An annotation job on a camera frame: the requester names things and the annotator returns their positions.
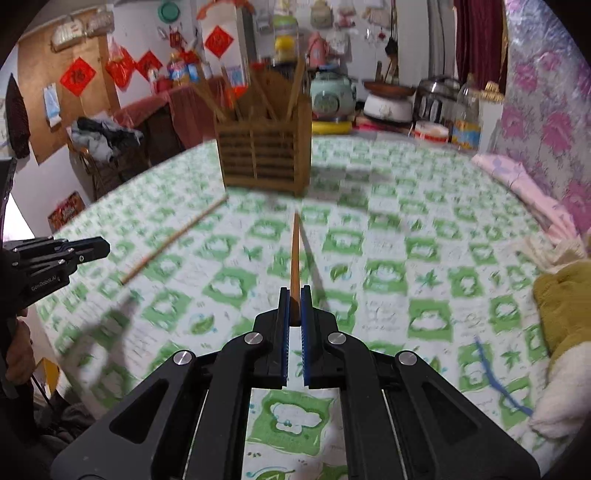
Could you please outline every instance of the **red curtain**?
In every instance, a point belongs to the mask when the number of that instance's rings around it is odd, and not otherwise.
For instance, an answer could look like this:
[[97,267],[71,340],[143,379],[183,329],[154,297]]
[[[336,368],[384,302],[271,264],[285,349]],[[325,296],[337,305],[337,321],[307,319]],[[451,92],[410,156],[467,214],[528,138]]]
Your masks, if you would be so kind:
[[478,88],[500,83],[503,0],[454,0],[457,10],[456,59],[462,82],[473,73]]

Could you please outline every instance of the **green and white tablecloth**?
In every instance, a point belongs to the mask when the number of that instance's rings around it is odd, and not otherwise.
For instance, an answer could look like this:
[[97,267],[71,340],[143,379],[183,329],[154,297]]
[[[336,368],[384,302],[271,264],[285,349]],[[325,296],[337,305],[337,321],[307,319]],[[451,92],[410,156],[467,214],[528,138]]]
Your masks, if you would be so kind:
[[[222,194],[210,142],[118,188],[59,233],[111,244],[107,259],[81,265],[68,288],[37,304],[94,415],[176,350],[219,350],[277,307],[297,209],[301,283],[315,304],[372,349],[414,350],[548,468],[561,445],[537,436],[489,386],[474,344],[478,335],[496,376],[533,407],[548,362],[531,289],[537,272],[511,242],[538,226],[469,157],[405,141],[315,138],[304,199],[230,189],[226,205],[121,287],[138,260]],[[252,394],[243,478],[346,478],[338,391],[303,387],[298,329],[290,341],[288,388]]]

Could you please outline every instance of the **chair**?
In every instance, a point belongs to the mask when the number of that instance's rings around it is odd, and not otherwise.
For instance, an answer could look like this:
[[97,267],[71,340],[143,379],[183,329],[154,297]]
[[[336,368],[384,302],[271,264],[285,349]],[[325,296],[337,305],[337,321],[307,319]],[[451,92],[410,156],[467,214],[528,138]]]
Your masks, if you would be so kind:
[[[92,194],[94,201],[97,201],[104,194],[109,193],[111,190],[147,169],[138,168],[135,165],[128,165],[127,154],[129,152],[125,152],[120,158],[117,158],[112,162],[100,163],[92,157],[86,147],[77,147],[74,145],[69,135],[67,137],[67,145],[70,152],[82,164],[86,174],[92,179]],[[116,185],[114,186],[112,186],[113,181],[116,181]]]

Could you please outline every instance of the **wooden board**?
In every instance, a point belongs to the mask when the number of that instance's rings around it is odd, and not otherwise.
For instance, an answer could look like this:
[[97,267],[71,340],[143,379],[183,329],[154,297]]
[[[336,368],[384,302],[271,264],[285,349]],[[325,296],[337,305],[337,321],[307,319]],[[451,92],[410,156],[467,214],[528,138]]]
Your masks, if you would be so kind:
[[[75,17],[87,21],[94,13],[93,9]],[[31,146],[39,164],[66,144],[66,127],[78,117],[103,111],[111,115],[119,109],[115,84],[105,70],[109,60],[106,36],[87,38],[79,45],[53,53],[51,36],[58,25],[48,25],[18,43],[18,86],[27,107]],[[61,76],[78,57],[96,70],[80,97],[60,84]],[[47,122],[43,102],[43,88],[51,83],[56,84],[61,110],[61,123],[53,129]]]

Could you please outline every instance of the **wooden chopstick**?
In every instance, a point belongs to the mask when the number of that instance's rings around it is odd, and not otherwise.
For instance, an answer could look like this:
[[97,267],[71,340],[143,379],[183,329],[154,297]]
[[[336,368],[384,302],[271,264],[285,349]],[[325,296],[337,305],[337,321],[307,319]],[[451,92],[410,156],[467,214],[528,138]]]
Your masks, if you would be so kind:
[[265,108],[267,110],[269,110],[269,115],[271,115],[271,119],[273,119],[274,121],[277,122],[279,120],[277,118],[277,114],[275,113],[275,110],[273,109],[271,102],[267,98],[267,94],[265,93],[265,90],[262,89],[261,82],[258,81],[255,70],[252,67],[249,67],[249,72],[251,74],[250,75],[251,85],[255,88],[256,92],[260,95],[261,100],[262,100],[262,104],[265,106]]
[[291,114],[294,111],[294,107],[297,103],[297,98],[301,92],[301,81],[304,79],[304,72],[306,71],[306,62],[303,57],[297,59],[297,65],[295,67],[294,82],[291,85],[290,102],[287,104],[287,113],[285,114],[285,120],[291,120]]
[[221,204],[225,203],[228,199],[228,194],[225,194],[222,198],[220,198],[217,202],[212,203],[207,209],[202,211],[199,215],[197,215],[193,220],[191,220],[187,225],[181,228],[178,232],[169,236],[162,245],[160,245],[155,251],[144,257],[126,276],[123,277],[121,280],[122,285],[127,285],[133,278],[135,278],[139,272],[141,272],[154,258],[159,256],[164,250],[168,248],[170,244],[174,241],[178,240],[179,237],[183,236],[187,233],[192,227],[194,227],[197,223],[199,223],[203,218],[207,215],[212,213],[216,208],[218,208]]
[[238,105],[238,100],[236,98],[236,94],[234,93],[234,88],[230,83],[230,79],[228,78],[228,72],[226,71],[226,67],[222,65],[222,78],[224,83],[226,84],[226,88],[228,89],[228,95],[230,96],[230,100],[232,101],[232,105],[234,106],[234,110],[238,116],[239,120],[242,120],[242,112],[240,111],[240,106]]
[[300,215],[294,213],[291,237],[290,326],[299,327],[300,318]]
[[193,84],[193,88],[195,92],[203,99],[203,101],[207,104],[207,106],[217,115],[217,118],[220,122],[228,121],[228,117],[216,103],[215,98],[212,93],[212,88],[209,86],[209,82],[205,78],[205,74],[203,73],[203,68],[200,63],[196,63],[195,67],[197,69],[197,74],[199,75],[199,83]]

